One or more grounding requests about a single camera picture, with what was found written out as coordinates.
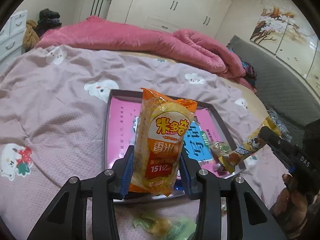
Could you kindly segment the person's right hand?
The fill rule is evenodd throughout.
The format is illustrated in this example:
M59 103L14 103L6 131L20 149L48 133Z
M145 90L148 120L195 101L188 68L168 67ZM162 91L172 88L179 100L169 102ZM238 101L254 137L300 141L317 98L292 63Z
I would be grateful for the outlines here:
M309 204L306 195L284 188L270 212L287 239L319 239L319 194Z

